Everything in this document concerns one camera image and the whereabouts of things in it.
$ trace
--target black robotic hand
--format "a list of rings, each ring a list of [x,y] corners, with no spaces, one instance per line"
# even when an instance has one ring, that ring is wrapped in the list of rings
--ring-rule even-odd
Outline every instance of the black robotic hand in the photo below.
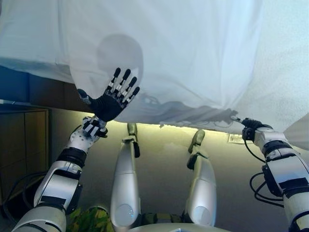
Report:
[[[127,107],[127,105],[133,100],[133,98],[140,90],[139,87],[136,87],[132,94],[129,96],[129,92],[137,81],[137,78],[133,77],[130,83],[126,84],[127,79],[131,74],[130,69],[126,70],[123,79],[118,84],[116,84],[120,71],[120,68],[115,70],[113,79],[108,84],[103,95],[97,99],[92,99],[84,90],[78,89],[78,93],[83,102],[85,102],[89,108],[93,110],[99,119],[105,122],[116,118]]]

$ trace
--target leaf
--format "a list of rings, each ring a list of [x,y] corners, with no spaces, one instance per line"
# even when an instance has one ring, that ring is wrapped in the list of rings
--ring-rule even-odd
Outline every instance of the leaf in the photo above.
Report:
[[[72,232],[78,232],[78,229],[79,229],[79,226],[78,224],[75,222],[73,223],[73,229],[72,229]]]
[[[105,221],[105,222],[107,222],[108,221],[108,216],[105,216],[105,217],[101,217],[101,218],[96,218],[96,223],[100,223],[100,222],[102,222],[102,221]]]
[[[91,209],[91,211],[89,213],[89,217],[94,218],[95,215],[97,214],[97,211],[98,211],[98,209],[96,209],[96,208]]]
[[[100,228],[91,228],[87,232],[100,232],[100,231],[101,231]]]
[[[82,214],[76,218],[76,222],[78,222],[78,224],[83,224],[84,221],[88,218],[89,215],[89,210],[86,210],[84,212],[82,212]]]
[[[106,232],[114,232],[111,222],[108,222],[107,227],[106,227]]]
[[[85,231],[85,232],[88,231],[89,225],[90,225],[90,217],[89,217],[89,215],[86,214],[83,221],[80,222],[80,226],[81,226],[80,231],[81,232],[82,231]]]
[[[98,210],[96,213],[96,218],[102,218],[107,216],[107,213],[104,210]]]
[[[73,213],[70,214],[70,218],[74,219],[75,217],[79,216],[81,214],[81,209],[76,209]]]
[[[107,224],[107,222],[106,222],[106,221],[101,221],[101,222],[99,222],[98,224],[96,224],[96,228],[105,227],[105,226],[106,226],[106,224]]]

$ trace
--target cabinet door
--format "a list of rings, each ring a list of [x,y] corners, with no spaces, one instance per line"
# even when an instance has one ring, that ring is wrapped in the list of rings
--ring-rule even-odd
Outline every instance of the cabinet door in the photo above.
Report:
[[[0,115],[0,169],[26,158],[24,113]]]
[[[46,170],[45,112],[25,113],[27,173]]]
[[[0,169],[0,179],[3,197],[2,200],[7,198],[15,181],[24,175],[26,175],[25,159]],[[19,192],[23,188],[23,185],[24,181],[19,182],[12,196],[14,196],[15,193]]]

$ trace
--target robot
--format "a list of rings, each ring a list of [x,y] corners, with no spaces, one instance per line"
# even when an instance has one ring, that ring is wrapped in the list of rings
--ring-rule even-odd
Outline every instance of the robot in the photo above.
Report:
[[[126,70],[118,78],[117,68],[102,96],[92,99],[79,89],[81,99],[95,116],[85,117],[74,131],[57,161],[39,185],[34,208],[16,224],[13,232],[65,232],[66,215],[78,204],[82,191],[79,182],[89,148],[107,136],[106,124],[116,118],[134,99],[139,87],[136,77]],[[262,167],[270,192],[283,198],[289,232],[309,232],[309,167],[288,143],[283,133],[260,121],[233,117],[243,124],[242,138],[251,140],[265,157]],[[194,171],[182,223],[158,223],[140,226],[140,199],[135,158],[140,151],[135,124],[128,124],[128,137],[122,140],[114,171],[110,216],[116,232],[225,232],[215,228],[216,181],[208,155],[201,149],[205,132],[198,130],[189,147],[187,167]]]

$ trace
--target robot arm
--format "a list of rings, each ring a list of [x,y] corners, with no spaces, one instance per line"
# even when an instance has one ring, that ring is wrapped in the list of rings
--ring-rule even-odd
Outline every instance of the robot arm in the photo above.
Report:
[[[309,231],[309,167],[283,133],[248,119],[234,118],[245,126],[244,140],[251,140],[265,157],[262,167],[269,191],[283,197],[289,232]]]
[[[120,73],[120,68],[117,68],[103,95],[97,99],[92,99],[82,89],[78,90],[95,116],[85,117],[82,128],[71,134],[68,144],[39,185],[34,196],[34,208],[19,220],[12,231],[65,232],[65,215],[76,209],[82,191],[79,178],[89,148],[100,137],[106,137],[106,122],[117,117],[140,90],[139,87],[133,89],[136,77],[127,83],[131,73],[129,69],[118,80]]]
[[[65,215],[76,209],[83,188],[79,178],[88,149],[99,137],[106,135],[105,125],[96,116],[83,119],[82,128],[71,134],[67,146],[39,185],[34,196],[34,208],[20,219],[12,231],[66,230]]]

